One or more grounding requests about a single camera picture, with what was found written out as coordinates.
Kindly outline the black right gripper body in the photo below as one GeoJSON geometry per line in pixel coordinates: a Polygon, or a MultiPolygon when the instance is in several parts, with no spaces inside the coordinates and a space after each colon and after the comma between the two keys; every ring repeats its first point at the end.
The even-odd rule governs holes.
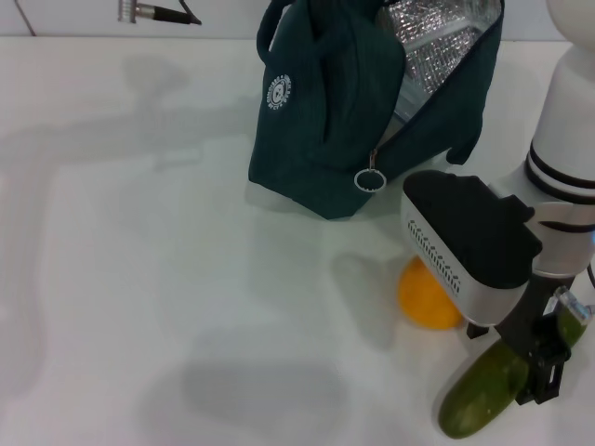
{"type": "Polygon", "coordinates": [[[521,359],[569,359],[571,350],[562,340],[554,313],[544,310],[554,292],[569,288],[575,276],[563,279],[533,274],[512,312],[496,326],[503,342],[521,359]]]}

